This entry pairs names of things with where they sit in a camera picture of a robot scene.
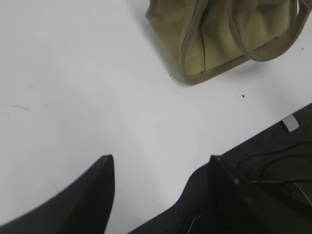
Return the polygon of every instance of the bag handle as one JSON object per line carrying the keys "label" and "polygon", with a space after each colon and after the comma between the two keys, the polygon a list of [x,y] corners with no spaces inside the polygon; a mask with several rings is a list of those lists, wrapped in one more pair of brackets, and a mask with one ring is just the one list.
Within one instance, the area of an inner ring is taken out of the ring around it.
{"label": "bag handle", "polygon": [[244,31],[249,21],[249,17],[259,1],[261,0],[229,1],[230,29],[237,46],[247,57],[255,61],[269,61],[285,53],[298,39],[311,12],[312,0],[299,0],[299,13],[292,26],[264,46],[253,50],[246,46]]}

